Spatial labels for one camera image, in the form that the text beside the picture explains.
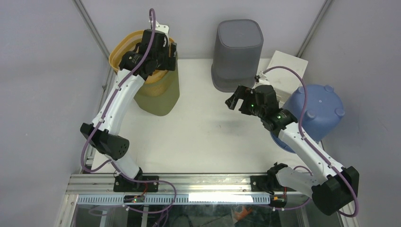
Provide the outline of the blue plastic bucket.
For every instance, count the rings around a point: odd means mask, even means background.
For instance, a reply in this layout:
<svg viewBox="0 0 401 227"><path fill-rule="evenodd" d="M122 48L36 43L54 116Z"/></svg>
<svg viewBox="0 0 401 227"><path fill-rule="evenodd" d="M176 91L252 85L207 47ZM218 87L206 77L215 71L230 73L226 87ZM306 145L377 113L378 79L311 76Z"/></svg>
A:
<svg viewBox="0 0 401 227"><path fill-rule="evenodd" d="M345 115L340 97L330 85L310 84L306 86L308 97L302 127L316 142L320 142L329 134ZM304 88L301 86L289 97L282 108L289 110L299 119L305 100ZM294 151L271 133L278 146L287 152Z"/></svg>

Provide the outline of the green slatted basket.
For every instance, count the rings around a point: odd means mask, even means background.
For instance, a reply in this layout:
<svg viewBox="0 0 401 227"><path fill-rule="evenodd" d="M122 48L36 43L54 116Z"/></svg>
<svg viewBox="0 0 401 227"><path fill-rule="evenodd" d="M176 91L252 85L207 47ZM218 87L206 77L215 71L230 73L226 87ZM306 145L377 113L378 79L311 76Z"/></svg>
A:
<svg viewBox="0 0 401 227"><path fill-rule="evenodd" d="M180 97L178 66L174 71L156 70L134 96L142 110L165 116L171 112Z"/></svg>

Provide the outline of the yellow slatted basket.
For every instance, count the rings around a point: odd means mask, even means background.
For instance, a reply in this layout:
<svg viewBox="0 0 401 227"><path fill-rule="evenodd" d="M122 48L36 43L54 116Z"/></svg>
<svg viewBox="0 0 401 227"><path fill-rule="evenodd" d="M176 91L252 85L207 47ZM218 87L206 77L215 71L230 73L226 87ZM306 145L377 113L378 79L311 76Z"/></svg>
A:
<svg viewBox="0 0 401 227"><path fill-rule="evenodd" d="M177 68L177 43L161 31L156 31L151 41L151 29L135 31L127 35L109 55L109 64L115 72L132 70L144 59L134 72L145 78L139 94L160 96L171 86L170 74Z"/></svg>

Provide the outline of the grey slatted basket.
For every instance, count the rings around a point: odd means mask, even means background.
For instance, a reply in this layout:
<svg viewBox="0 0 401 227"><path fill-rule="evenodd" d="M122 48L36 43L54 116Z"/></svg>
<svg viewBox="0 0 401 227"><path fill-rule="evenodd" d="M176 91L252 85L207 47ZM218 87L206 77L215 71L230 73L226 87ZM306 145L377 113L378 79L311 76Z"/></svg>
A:
<svg viewBox="0 0 401 227"><path fill-rule="evenodd" d="M253 87L263 47L259 24L251 19L219 23L214 45L211 79L221 92L234 92L239 85Z"/></svg>

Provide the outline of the white plastic tray basket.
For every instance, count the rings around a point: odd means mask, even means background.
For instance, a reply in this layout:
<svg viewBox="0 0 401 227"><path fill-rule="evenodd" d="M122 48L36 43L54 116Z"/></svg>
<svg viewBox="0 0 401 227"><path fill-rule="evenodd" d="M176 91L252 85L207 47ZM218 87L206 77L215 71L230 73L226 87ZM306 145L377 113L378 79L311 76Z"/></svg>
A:
<svg viewBox="0 0 401 227"><path fill-rule="evenodd" d="M306 71L307 65L307 60L276 50L267 68L269 69L274 66L285 66L295 71L302 78ZM265 75L276 92L280 107L282 107L292 93L301 86L299 79L286 69L274 69L265 73Z"/></svg>

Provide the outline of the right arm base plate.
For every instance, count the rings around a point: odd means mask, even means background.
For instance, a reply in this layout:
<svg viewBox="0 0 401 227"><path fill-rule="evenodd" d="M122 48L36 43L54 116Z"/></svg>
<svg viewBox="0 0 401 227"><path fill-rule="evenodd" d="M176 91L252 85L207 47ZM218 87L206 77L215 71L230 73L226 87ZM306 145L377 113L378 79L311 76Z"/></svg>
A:
<svg viewBox="0 0 401 227"><path fill-rule="evenodd" d="M251 175L250 186L252 192L267 192L270 194L284 192L284 187L277 182L273 182L268 175Z"/></svg>

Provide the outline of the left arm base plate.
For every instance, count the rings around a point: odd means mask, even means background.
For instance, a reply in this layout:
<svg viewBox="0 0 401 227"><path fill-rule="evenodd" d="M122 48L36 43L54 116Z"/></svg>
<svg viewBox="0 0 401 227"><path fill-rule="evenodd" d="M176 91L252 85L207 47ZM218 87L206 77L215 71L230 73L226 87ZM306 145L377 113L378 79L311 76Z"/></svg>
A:
<svg viewBox="0 0 401 227"><path fill-rule="evenodd" d="M114 177L114 192L158 192L158 183L135 183L123 176Z"/></svg>

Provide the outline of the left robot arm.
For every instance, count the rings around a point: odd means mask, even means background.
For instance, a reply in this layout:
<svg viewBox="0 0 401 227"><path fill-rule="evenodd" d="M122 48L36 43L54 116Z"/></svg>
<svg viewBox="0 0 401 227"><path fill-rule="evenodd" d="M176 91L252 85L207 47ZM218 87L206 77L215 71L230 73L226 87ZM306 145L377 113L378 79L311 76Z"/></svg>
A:
<svg viewBox="0 0 401 227"><path fill-rule="evenodd" d="M109 96L92 122L80 128L86 144L126 175L130 192L141 189L142 170L127 153L129 141L119 135L122 121L133 102L156 116L171 112L180 96L176 48L167 26L127 35L109 56L116 73Z"/></svg>

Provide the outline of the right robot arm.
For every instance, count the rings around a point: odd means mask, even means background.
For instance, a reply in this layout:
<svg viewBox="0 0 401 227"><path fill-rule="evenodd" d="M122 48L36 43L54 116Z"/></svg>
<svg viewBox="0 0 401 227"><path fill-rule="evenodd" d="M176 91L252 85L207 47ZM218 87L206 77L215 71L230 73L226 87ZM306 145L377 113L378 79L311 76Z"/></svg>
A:
<svg viewBox="0 0 401 227"><path fill-rule="evenodd" d="M279 107L271 85L238 86L225 104L233 110L240 99L243 102L239 111L258 117L264 128L286 143L311 171L303 174L285 164L276 164L267 171L269 193L289 187L310 198L325 215L339 212L353 218L359 213L359 172L352 166L345 168L319 147L304 131L301 120Z"/></svg>

